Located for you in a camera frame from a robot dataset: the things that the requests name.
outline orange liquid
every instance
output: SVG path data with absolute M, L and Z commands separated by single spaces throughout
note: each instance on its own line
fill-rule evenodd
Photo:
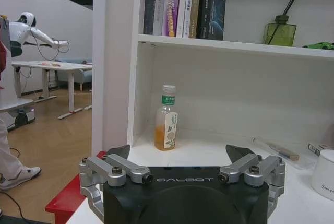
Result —
M 156 126 L 155 133 L 156 135 L 154 137 L 154 145 L 156 148 L 158 148 L 161 151 L 167 151 L 174 148 L 174 146 L 169 148 L 164 148 L 165 126 Z

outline bottle label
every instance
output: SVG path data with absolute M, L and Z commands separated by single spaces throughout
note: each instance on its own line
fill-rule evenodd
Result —
M 176 112 L 170 112 L 165 117 L 165 140 L 163 148 L 171 148 L 175 146 L 176 125 L 177 125 Z
M 175 96 L 162 96 L 161 100 L 164 105 L 174 105 L 175 104 Z

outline table leg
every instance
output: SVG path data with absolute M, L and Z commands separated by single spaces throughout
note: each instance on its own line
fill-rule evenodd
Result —
M 47 81 L 47 71 L 42 69 L 42 83 L 43 83 L 43 97 L 46 99 L 49 97 L 49 82 Z
M 68 73 L 68 111 L 74 111 L 74 73 Z
M 21 67 L 14 66 L 14 86 L 15 86 L 16 96 L 18 98 L 22 97 L 20 69 Z
M 68 113 L 59 116 L 58 119 L 62 120 L 81 110 L 82 108 L 74 109 L 74 73 L 68 73 Z
M 85 108 L 83 108 L 84 110 L 89 110 L 89 109 L 92 109 L 92 105 L 89 105 L 89 106 L 87 106 L 87 107 L 85 107 Z
M 35 100 L 35 103 L 44 101 L 44 100 L 50 100 L 53 98 L 56 98 L 57 96 L 50 96 L 49 93 L 49 81 L 47 80 L 47 70 L 42 69 L 42 86 L 43 86 L 43 98 Z

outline reed diffuser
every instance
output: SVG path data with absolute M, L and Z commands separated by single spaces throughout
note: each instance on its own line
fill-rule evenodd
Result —
M 297 25 L 287 24 L 289 17 L 287 15 L 295 0 L 289 0 L 282 15 L 275 18 L 275 23 L 269 23 L 265 27 L 263 44 L 292 46 Z

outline silver metal bracket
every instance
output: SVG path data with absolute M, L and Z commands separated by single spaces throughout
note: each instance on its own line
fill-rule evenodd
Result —
M 277 206 L 278 197 L 284 193 L 285 163 L 276 156 L 268 156 L 259 163 L 257 155 L 247 154 L 231 165 L 221 167 L 218 178 L 224 184 L 235 183 L 242 173 L 249 186 L 260 187 L 264 182 L 268 184 L 269 217 Z
M 258 156 L 255 154 L 247 154 L 229 166 L 220 168 L 220 180 L 226 180 L 226 183 L 235 183 L 239 181 L 239 177 L 250 166 L 259 163 Z
M 126 175 L 135 183 L 152 181 L 149 168 L 138 166 L 122 157 L 112 154 L 101 160 L 97 157 L 85 158 L 79 164 L 80 193 L 87 197 L 90 209 L 104 222 L 103 201 L 96 185 L 108 182 L 111 187 L 123 186 Z
M 153 180 L 148 167 L 136 165 L 116 154 L 108 155 L 105 161 L 114 167 L 122 168 L 134 183 L 147 184 Z

